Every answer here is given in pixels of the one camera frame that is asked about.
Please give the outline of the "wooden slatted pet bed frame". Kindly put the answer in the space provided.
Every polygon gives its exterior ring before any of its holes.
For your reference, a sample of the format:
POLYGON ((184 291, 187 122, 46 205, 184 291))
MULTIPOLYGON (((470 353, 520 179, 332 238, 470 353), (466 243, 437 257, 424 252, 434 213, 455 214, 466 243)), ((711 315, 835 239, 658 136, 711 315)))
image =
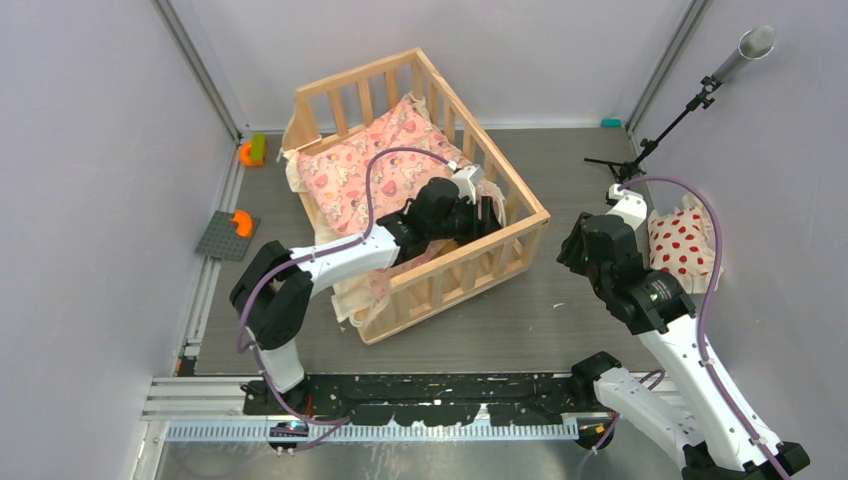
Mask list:
POLYGON ((294 113, 283 135, 283 149, 319 153, 364 130, 349 125, 342 101, 343 91, 353 87, 359 94, 364 120, 375 116, 369 81, 381 77, 381 89, 390 105, 400 99, 398 72, 407 68, 413 90, 440 105, 436 119, 448 137, 462 133, 462 149, 479 160, 484 176, 506 189, 506 224, 492 235, 465 246, 447 243, 431 261, 391 279, 386 306, 373 320, 363 310, 355 312, 355 326, 362 341, 371 345, 395 335, 448 308, 472 298, 524 271, 533 263, 550 221, 548 211, 536 198, 508 159, 496 146, 471 111, 419 48, 385 57, 296 89, 294 113))

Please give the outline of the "pink unicorn print cushion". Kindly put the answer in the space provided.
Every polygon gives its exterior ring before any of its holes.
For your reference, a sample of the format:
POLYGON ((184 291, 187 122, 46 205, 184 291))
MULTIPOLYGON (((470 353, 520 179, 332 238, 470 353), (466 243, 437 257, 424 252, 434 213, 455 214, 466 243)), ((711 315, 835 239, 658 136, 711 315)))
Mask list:
POLYGON ((290 188, 308 194, 320 212, 317 244, 361 233, 369 219, 401 209, 429 180, 450 177, 444 160, 469 165, 427 112, 424 100, 406 94, 363 131, 324 152, 282 151, 290 188))

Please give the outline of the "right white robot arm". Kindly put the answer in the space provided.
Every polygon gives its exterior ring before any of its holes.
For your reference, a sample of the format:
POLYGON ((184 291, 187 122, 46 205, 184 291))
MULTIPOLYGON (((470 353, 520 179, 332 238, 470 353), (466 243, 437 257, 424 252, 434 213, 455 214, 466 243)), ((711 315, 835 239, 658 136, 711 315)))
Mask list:
POLYGON ((672 377, 685 404, 670 405, 600 351, 571 368, 577 406, 623 415, 685 479, 779 479, 810 465, 802 445, 764 424, 717 359, 703 359, 694 303, 671 274, 644 266, 635 230, 622 217, 581 214, 557 260, 589 279, 611 315, 672 377))

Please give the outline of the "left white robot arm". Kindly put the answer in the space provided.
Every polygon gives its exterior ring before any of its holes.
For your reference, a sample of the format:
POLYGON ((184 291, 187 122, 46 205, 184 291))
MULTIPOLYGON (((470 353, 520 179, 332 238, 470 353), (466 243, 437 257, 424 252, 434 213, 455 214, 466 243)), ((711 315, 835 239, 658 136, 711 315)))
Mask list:
POLYGON ((270 385, 270 403, 284 414, 305 405, 305 371, 295 338, 316 294, 418 258, 435 241, 465 245, 492 234, 502 227, 502 212, 493 196, 436 178, 402 208, 378 218, 368 232, 312 247, 288 249, 278 241, 263 245, 229 300, 239 315, 237 345, 250 339, 248 346, 270 385))

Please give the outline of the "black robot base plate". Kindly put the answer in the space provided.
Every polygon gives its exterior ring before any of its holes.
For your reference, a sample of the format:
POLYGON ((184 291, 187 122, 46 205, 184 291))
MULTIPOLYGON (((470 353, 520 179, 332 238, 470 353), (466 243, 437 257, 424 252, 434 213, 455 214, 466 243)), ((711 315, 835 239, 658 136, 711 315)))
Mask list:
POLYGON ((483 412, 494 426, 553 425, 566 414, 612 414, 568 373, 312 374, 283 399, 300 414, 358 426, 465 426, 483 412))

